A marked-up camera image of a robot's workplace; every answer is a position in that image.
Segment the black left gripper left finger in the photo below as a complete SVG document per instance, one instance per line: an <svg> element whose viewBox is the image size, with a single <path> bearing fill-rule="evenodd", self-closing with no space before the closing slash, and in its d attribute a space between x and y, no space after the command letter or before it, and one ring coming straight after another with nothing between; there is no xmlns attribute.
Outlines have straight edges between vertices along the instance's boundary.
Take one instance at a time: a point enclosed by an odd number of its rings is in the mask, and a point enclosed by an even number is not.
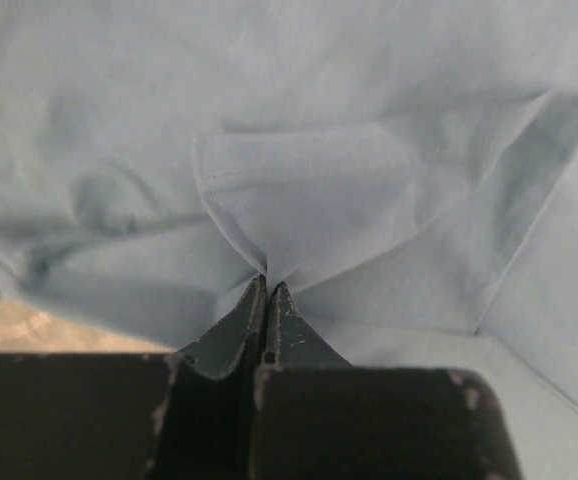
<svg viewBox="0 0 578 480"><path fill-rule="evenodd" d="M266 285L173 353L0 353L0 479L243 479Z"/></svg>

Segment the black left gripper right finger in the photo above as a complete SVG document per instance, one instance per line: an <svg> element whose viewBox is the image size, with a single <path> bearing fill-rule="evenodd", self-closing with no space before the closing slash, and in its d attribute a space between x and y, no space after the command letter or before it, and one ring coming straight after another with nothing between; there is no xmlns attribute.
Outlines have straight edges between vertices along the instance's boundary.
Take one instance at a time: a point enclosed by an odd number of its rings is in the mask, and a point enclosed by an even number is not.
<svg viewBox="0 0 578 480"><path fill-rule="evenodd" d="M500 402L469 370L355 367L270 297L253 386L255 479L518 479Z"/></svg>

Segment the grey blue t shirt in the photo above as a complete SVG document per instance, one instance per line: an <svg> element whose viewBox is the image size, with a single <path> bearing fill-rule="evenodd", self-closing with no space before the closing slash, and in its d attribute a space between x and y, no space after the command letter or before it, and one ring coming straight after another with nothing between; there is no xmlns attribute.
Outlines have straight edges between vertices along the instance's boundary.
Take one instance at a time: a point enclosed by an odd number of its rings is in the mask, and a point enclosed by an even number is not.
<svg viewBox="0 0 578 480"><path fill-rule="evenodd" d="M0 1L0 293L180 347L256 274L578 479L578 1Z"/></svg>

